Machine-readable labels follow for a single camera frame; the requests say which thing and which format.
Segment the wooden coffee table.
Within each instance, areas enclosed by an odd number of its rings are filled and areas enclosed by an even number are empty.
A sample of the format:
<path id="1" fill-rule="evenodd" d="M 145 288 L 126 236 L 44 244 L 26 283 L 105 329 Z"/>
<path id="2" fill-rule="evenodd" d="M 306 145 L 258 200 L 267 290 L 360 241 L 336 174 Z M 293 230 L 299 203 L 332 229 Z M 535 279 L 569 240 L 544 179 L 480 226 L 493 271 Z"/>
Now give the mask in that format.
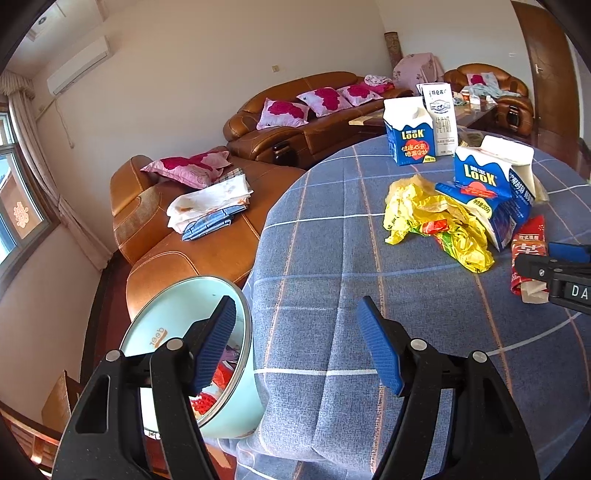
<path id="1" fill-rule="evenodd" d="M 497 105 L 484 103 L 479 108 L 474 104 L 455 107 L 457 124 L 461 127 L 488 130 L 494 125 Z M 350 126 L 360 127 L 363 131 L 381 134 L 385 130 L 383 120 L 384 110 L 378 110 L 367 115 L 349 120 Z"/>

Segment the pink floral pillow right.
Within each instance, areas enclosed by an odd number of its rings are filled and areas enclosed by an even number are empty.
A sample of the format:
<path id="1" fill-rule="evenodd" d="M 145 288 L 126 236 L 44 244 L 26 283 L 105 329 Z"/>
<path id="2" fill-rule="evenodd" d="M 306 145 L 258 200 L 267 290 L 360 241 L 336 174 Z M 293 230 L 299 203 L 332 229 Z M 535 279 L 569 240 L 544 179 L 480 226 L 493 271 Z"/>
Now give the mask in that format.
<path id="1" fill-rule="evenodd" d="M 370 90 L 370 88 L 365 83 L 357 83 L 339 88 L 338 93 L 353 107 L 359 107 L 370 102 L 383 99 L 381 95 Z"/>

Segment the brown leather long sofa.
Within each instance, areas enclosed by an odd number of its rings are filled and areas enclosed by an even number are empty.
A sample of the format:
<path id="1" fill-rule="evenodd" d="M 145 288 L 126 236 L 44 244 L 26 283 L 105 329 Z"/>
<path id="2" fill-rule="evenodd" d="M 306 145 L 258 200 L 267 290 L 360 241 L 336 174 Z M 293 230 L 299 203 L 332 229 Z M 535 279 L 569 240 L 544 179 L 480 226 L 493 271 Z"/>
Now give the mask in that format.
<path id="1" fill-rule="evenodd" d="M 259 130 L 260 115 L 267 99 L 297 103 L 297 96 L 321 87 L 339 89 L 362 82 L 360 76 L 346 71 L 332 71 L 301 77 L 267 88 L 254 95 L 223 126 L 228 150 L 245 159 L 276 163 L 276 147 L 286 144 L 297 154 L 297 167 L 307 169 L 335 152 L 369 138 L 380 136 L 380 129 L 352 125 L 352 120 L 377 112 L 382 99 L 317 117 L 308 114 L 308 123 L 300 127 L 279 126 Z"/>

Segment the standing blue LOOK carton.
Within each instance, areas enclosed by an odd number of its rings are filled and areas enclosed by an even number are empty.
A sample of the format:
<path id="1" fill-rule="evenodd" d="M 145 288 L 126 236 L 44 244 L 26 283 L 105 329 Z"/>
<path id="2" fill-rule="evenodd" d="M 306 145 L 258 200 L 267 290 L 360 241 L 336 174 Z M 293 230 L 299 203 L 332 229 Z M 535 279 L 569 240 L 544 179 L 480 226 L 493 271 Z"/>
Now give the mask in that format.
<path id="1" fill-rule="evenodd" d="M 394 162 L 406 166 L 436 161 L 433 119 L 422 97 L 386 99 L 383 120 Z"/>

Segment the pink floral pillow left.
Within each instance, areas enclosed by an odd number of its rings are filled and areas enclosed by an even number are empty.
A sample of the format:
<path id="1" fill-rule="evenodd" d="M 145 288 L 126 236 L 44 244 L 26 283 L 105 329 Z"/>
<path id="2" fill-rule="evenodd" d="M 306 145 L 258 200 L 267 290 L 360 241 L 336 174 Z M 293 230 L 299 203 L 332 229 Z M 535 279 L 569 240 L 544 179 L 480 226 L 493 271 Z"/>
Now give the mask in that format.
<path id="1" fill-rule="evenodd" d="M 309 111 L 310 108 L 305 104 L 266 98 L 256 129 L 260 131 L 273 127 L 298 128 L 307 125 Z"/>

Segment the folded white cloth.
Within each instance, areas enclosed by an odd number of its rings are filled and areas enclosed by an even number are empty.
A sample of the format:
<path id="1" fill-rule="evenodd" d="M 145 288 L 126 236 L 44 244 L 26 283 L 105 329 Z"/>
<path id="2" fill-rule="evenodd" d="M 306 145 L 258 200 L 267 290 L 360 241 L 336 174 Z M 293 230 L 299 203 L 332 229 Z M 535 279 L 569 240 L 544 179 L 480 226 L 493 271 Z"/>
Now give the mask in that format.
<path id="1" fill-rule="evenodd" d="M 228 207 L 246 206 L 252 193 L 245 174 L 240 174 L 202 190 L 180 195 L 167 207 L 167 227 L 182 234 L 189 224 L 208 215 Z"/>

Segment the blue plaid tablecloth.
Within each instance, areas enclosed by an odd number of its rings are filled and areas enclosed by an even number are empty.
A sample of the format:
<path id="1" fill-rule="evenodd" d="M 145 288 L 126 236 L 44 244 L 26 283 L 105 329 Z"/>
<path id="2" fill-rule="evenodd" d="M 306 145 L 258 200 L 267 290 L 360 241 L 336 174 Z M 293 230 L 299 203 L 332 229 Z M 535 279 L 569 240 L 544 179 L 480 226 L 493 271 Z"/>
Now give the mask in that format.
<path id="1" fill-rule="evenodd" d="M 454 177 L 453 162 L 400 166 L 385 137 L 353 145 L 298 179 L 266 218 L 243 292 L 252 311 L 256 431 L 224 440 L 238 479 L 368 479 L 402 401 L 377 375 L 356 320 L 373 298 L 384 317 L 437 350 L 487 353 L 528 428 L 542 475 L 590 415 L 590 319 L 529 305 L 510 289 L 511 254 L 473 274 L 430 237 L 387 243 L 390 185 Z"/>

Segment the folded blue striped cloth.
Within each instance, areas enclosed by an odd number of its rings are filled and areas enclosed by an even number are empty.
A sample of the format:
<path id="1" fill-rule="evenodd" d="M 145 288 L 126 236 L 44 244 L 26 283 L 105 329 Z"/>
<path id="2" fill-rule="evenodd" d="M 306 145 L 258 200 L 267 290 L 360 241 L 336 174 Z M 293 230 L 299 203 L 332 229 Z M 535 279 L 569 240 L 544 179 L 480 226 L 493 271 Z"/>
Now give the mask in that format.
<path id="1" fill-rule="evenodd" d="M 207 214 L 204 217 L 190 222 L 183 230 L 182 241 L 192 241 L 211 234 L 222 228 L 228 227 L 235 215 L 247 209 L 246 205 L 232 205 Z"/>

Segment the red snack packet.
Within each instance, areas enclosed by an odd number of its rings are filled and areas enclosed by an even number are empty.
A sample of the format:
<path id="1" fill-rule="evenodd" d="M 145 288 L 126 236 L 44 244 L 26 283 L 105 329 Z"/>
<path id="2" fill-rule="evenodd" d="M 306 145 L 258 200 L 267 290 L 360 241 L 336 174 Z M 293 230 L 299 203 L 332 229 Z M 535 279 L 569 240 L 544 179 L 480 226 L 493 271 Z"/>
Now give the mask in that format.
<path id="1" fill-rule="evenodd" d="M 526 304 L 545 304 L 549 298 L 546 284 L 530 276 L 527 262 L 530 257 L 548 254 L 545 226 L 543 215 L 531 217 L 512 239 L 511 292 Z"/>

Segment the pink covered side stand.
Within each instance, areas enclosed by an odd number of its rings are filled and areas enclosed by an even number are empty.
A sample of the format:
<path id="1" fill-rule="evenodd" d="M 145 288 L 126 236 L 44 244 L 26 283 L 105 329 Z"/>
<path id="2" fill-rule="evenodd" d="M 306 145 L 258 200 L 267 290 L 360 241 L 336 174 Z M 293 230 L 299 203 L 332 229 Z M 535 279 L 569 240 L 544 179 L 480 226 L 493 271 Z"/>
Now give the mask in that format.
<path id="1" fill-rule="evenodd" d="M 444 80 L 440 60 L 432 53 L 409 54 L 394 66 L 394 87 L 408 89 L 420 95 L 420 84 L 437 83 Z"/>

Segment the window with frame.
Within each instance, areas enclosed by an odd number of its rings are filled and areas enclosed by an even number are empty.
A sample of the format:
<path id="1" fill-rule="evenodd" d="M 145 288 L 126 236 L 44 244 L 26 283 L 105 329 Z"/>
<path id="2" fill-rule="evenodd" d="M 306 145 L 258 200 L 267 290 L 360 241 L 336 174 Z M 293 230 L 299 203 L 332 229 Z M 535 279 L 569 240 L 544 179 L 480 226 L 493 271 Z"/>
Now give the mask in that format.
<path id="1" fill-rule="evenodd" d="M 8 105 L 1 103 L 1 296 L 56 227 L 18 143 Z"/>

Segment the white tall milk carton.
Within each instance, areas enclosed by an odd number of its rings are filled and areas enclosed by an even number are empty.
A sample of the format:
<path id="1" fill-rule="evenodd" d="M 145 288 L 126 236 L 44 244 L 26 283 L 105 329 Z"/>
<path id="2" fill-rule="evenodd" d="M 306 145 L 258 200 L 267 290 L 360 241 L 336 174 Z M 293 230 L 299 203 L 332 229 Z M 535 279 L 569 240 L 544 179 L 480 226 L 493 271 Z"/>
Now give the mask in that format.
<path id="1" fill-rule="evenodd" d="M 433 120 L 436 156 L 453 156 L 458 147 L 458 129 L 451 85 L 445 82 L 417 85 Z"/>

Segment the red orange crinkled wrapper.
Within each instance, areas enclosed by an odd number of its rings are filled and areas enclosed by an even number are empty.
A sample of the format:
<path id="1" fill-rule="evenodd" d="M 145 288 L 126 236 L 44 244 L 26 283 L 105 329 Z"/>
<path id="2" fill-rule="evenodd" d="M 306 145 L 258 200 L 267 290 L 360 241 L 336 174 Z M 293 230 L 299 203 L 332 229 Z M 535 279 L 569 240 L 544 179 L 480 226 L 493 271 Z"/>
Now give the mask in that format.
<path id="1" fill-rule="evenodd" d="M 216 366 L 211 383 L 223 391 L 228 387 L 234 371 L 235 369 L 228 362 L 220 361 Z"/>

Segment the clear dark snack sachets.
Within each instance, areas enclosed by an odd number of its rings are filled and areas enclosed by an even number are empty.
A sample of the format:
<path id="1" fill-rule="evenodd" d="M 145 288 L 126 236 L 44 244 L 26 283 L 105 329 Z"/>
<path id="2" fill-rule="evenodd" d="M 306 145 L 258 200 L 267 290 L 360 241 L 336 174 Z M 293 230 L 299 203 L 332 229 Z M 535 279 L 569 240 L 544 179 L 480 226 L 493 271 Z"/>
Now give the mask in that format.
<path id="1" fill-rule="evenodd" d="M 479 148 L 485 134 L 479 130 L 460 128 L 458 130 L 458 145 L 462 147 Z"/>

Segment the blue look carton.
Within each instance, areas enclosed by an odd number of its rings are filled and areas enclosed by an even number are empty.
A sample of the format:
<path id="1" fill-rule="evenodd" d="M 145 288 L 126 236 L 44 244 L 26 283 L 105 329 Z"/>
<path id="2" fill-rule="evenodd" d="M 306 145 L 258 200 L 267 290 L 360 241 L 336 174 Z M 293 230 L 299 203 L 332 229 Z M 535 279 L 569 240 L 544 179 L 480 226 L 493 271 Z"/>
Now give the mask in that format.
<path id="1" fill-rule="evenodd" d="M 487 135 L 479 147 L 459 146 L 454 154 L 454 181 L 436 190 L 464 206 L 486 230 L 499 251 L 529 219 L 536 200 L 534 149 Z"/>
<path id="2" fill-rule="evenodd" d="M 406 166 L 436 161 L 433 119 L 422 97 L 386 99 L 383 120 L 394 162 Z"/>

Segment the white wall air conditioner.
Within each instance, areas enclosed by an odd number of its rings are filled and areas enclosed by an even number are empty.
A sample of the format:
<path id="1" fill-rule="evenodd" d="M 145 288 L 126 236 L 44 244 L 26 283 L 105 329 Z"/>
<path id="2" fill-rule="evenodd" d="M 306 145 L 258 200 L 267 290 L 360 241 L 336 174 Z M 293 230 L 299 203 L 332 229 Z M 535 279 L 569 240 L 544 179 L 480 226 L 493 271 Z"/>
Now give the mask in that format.
<path id="1" fill-rule="evenodd" d="M 80 50 L 47 78 L 47 88 L 58 96 L 89 71 L 111 56 L 108 40 L 102 36 Z"/>

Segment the brown leather chaise sofa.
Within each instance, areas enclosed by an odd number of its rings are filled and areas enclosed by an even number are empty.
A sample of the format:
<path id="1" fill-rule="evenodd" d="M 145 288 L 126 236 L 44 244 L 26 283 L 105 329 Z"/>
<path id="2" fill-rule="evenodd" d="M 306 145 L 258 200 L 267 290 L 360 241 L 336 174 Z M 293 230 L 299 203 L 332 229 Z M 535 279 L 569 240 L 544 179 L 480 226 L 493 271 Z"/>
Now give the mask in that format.
<path id="1" fill-rule="evenodd" d="M 189 158 L 131 157 L 110 179 L 113 234 L 131 266 L 130 317 L 180 280 L 216 276 L 242 286 L 270 209 L 303 174 L 224 147 Z"/>

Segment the brown wooden door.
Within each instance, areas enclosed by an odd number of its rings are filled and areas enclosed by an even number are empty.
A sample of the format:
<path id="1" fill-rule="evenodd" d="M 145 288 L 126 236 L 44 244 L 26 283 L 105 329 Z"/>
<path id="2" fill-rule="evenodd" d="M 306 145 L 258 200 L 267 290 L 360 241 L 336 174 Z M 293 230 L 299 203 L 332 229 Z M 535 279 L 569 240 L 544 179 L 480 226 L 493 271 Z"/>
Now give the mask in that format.
<path id="1" fill-rule="evenodd" d="M 571 50 L 561 26 L 545 9 L 513 1 L 531 64 L 538 128 L 577 143 L 580 111 Z"/>

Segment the purple snack wrapper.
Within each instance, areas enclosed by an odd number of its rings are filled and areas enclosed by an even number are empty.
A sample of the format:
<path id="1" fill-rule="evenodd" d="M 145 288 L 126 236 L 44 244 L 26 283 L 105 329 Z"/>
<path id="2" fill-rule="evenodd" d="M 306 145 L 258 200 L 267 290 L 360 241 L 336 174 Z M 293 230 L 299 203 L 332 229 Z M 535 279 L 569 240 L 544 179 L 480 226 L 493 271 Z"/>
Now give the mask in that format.
<path id="1" fill-rule="evenodd" d="M 231 370 L 235 370 L 238 365 L 238 360 L 239 351 L 226 345 L 221 355 L 221 363 L 226 367 L 231 368 Z"/>

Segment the pink floral pillow middle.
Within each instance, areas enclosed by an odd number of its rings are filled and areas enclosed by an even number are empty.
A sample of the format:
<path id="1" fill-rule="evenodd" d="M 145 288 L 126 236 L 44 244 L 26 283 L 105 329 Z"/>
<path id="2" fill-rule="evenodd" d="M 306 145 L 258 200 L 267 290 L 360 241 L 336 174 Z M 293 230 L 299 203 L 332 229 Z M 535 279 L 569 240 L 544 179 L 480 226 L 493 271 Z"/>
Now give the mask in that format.
<path id="1" fill-rule="evenodd" d="M 322 87 L 301 93 L 297 95 L 297 99 L 310 107 L 317 118 L 352 108 L 352 104 L 332 87 Z"/>

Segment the yellow plastic bag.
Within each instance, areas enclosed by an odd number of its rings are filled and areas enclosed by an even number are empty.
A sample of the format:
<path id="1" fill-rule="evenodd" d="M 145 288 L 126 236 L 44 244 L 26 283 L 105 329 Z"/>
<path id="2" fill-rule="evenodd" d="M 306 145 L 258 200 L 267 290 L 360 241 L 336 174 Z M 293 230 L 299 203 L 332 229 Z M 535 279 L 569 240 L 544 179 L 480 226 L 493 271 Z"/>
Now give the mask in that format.
<path id="1" fill-rule="evenodd" d="M 444 252 L 472 273 L 484 273 L 493 266 L 487 233 L 477 216 L 423 176 L 394 181 L 385 206 L 387 244 L 397 245 L 408 234 L 433 237 Z"/>

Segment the beige curtain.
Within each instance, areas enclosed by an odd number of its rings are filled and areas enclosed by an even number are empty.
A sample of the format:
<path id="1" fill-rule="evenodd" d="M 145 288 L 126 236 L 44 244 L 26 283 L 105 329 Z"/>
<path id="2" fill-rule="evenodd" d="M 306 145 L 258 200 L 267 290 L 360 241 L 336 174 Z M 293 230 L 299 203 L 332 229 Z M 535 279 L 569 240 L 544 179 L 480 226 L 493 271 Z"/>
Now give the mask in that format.
<path id="1" fill-rule="evenodd" d="M 35 97 L 32 81 L 4 70 L 1 73 L 1 93 L 8 99 L 9 113 L 19 146 L 37 184 L 82 253 L 97 271 L 103 270 L 112 254 L 61 194 L 47 162 L 32 112 L 31 100 Z"/>

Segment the red foam net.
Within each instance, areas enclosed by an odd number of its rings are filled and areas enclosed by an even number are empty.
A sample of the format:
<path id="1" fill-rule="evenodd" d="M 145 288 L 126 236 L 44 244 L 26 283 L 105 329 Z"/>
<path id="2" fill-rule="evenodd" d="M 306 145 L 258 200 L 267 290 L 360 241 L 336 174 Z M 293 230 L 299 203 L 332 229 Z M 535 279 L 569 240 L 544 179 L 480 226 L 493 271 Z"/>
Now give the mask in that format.
<path id="1" fill-rule="evenodd" d="M 211 410 L 216 401 L 217 399 L 214 395 L 206 392 L 201 392 L 196 397 L 190 397 L 189 399 L 193 414 L 197 419 L 204 417 L 204 415 Z"/>

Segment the pink floral pillow on chaise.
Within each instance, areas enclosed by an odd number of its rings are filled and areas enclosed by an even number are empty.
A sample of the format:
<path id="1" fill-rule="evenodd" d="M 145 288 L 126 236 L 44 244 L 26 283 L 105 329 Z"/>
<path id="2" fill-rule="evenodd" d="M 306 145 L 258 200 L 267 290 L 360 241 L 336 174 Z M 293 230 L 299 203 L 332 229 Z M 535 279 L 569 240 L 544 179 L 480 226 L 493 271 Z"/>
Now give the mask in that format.
<path id="1" fill-rule="evenodd" d="M 191 157 L 167 157 L 148 163 L 141 171 L 200 190 L 221 178 L 223 170 L 231 166 L 228 157 L 228 150 L 211 150 Z"/>

